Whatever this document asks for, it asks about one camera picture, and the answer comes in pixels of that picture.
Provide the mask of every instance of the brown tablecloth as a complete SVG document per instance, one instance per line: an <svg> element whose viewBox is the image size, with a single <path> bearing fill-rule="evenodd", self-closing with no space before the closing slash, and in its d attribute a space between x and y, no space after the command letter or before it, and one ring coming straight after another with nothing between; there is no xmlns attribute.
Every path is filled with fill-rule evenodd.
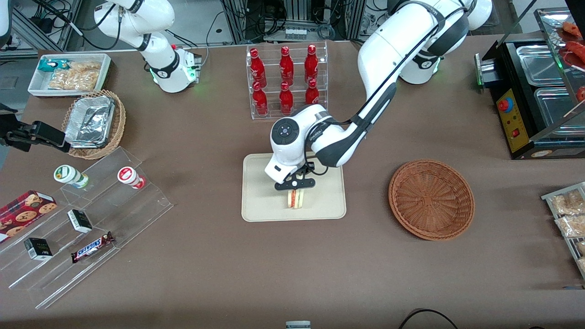
<svg viewBox="0 0 585 329"><path fill-rule="evenodd" d="M498 115L475 88L473 55L494 36L468 37L425 85L400 82L386 113L344 166L340 220L248 223L240 216L242 160L271 152L271 123L250 119L245 47L211 50L201 83L166 94L139 53L110 53L109 89L126 107L122 146L176 204L48 310L0 288L2 328L396 328L413 309L460 328L578 327L585 292L539 196L585 180L585 160L509 160ZM345 120L365 99L357 49L329 43L329 110ZM60 126L71 100L31 97L23 120ZM469 182L476 215L448 242L411 235L393 217L390 177L419 158ZM11 150L0 204L60 185L54 168L92 161L51 148ZM436 315L409 324L438 328Z"/></svg>

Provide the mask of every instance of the white cup with red lid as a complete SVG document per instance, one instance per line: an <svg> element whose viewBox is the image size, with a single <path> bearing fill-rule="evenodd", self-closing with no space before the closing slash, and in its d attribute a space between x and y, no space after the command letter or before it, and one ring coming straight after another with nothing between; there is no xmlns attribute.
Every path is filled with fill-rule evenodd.
<svg viewBox="0 0 585 329"><path fill-rule="evenodd" d="M123 183L130 185L133 189L141 189L146 185L146 179L144 176L139 175L136 170L132 167L124 167L118 171L118 180Z"/></svg>

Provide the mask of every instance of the small black box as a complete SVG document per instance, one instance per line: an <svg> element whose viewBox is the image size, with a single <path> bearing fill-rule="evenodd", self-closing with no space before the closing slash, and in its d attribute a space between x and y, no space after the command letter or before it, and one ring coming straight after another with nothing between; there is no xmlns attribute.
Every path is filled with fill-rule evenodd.
<svg viewBox="0 0 585 329"><path fill-rule="evenodd" d="M72 209L67 212L69 220L73 224L73 229L81 233L89 233L91 231L91 223L85 213L81 210Z"/></svg>
<svg viewBox="0 0 585 329"><path fill-rule="evenodd" d="M25 248L29 252L31 259L36 261L46 261L53 257L47 240L40 238L28 238L25 240Z"/></svg>

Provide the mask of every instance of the red cookie box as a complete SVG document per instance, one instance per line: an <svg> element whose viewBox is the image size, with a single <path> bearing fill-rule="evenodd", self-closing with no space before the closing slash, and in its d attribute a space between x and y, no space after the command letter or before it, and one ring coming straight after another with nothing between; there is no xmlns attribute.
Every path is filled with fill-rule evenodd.
<svg viewBox="0 0 585 329"><path fill-rule="evenodd" d="M0 244L55 208L52 197L33 190L0 208Z"/></svg>

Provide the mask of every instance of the red button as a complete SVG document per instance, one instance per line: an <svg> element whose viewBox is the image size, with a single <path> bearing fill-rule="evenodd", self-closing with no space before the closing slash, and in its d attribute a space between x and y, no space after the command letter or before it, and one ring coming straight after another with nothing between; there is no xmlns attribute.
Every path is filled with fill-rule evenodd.
<svg viewBox="0 0 585 329"><path fill-rule="evenodd" d="M508 107L510 106L510 103L508 103L507 100L501 100L498 103L498 109L502 112L506 111L508 109Z"/></svg>

